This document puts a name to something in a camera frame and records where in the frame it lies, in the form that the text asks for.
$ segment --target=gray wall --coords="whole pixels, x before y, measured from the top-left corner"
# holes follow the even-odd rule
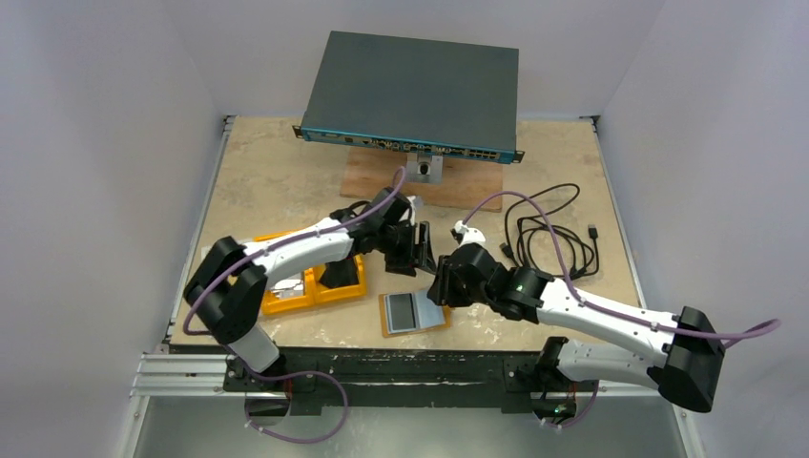
[[[809,4],[669,1],[600,123],[650,307],[705,310],[729,350],[709,456],[809,456]]]
[[[601,113],[663,0],[165,0],[227,114],[301,115],[332,30],[520,49],[520,116]]]
[[[162,5],[0,2],[0,456],[111,456],[220,118]]]

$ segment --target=yellow tray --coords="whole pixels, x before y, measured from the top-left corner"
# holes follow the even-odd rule
[[[291,232],[293,231],[271,234],[269,236],[260,236],[254,238],[253,241],[267,241],[285,236]],[[279,299],[278,296],[273,294],[271,291],[266,291],[264,293],[264,298],[261,301],[261,313],[264,315],[277,315],[279,313],[306,310],[318,305],[325,305],[328,303],[356,299],[365,296],[368,293],[368,285],[365,282],[363,256],[355,256],[354,263],[357,264],[357,277],[360,280],[359,284],[329,289],[320,284],[318,281],[318,279],[323,275],[323,272],[325,272],[326,266],[316,265],[315,267],[303,271],[302,296],[298,296],[296,298]]]

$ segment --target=tabletop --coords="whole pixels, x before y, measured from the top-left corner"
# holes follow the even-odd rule
[[[340,185],[349,148],[295,138],[292,125],[299,118],[237,117],[218,170],[214,192],[207,208],[191,272],[201,261],[203,247],[217,239],[235,239],[295,230],[313,224],[335,209],[356,201],[340,197]],[[569,207],[554,214],[554,224],[567,226],[583,239],[587,227],[598,228],[599,273],[576,281],[577,287],[614,301],[638,306],[632,271],[595,134],[585,121],[520,121],[517,149],[526,152],[520,164],[504,165],[503,189],[533,194],[552,185],[573,182],[581,195]],[[552,208],[571,196],[559,190],[542,196],[538,203]],[[504,197],[504,211],[517,198]],[[452,225],[468,210],[425,206],[416,220],[430,222],[435,258],[457,246],[449,234]],[[510,217],[509,233],[516,234],[516,217],[534,214],[526,204]],[[483,231],[487,248],[495,259],[510,265],[498,245],[504,241],[504,213],[478,212],[470,226]],[[548,233],[532,241],[536,262],[544,270],[558,273],[559,266]],[[283,316],[259,316],[260,325],[281,346],[340,346],[364,348],[431,348],[450,350],[539,350],[550,336],[595,341],[569,329],[511,322],[488,307],[474,304],[451,312],[451,327],[421,334],[386,338],[380,324],[379,295],[412,292],[429,287],[433,277],[419,272],[415,278],[384,272],[380,253],[363,258],[368,294],[354,301],[327,304],[320,308]],[[188,304],[178,309],[182,323]],[[192,328],[202,328],[194,317]],[[172,345],[216,344],[209,336],[188,336],[180,326]]]

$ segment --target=small device with screen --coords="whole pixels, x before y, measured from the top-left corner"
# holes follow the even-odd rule
[[[426,291],[380,295],[380,317],[385,337],[449,327],[449,307],[439,307]]]

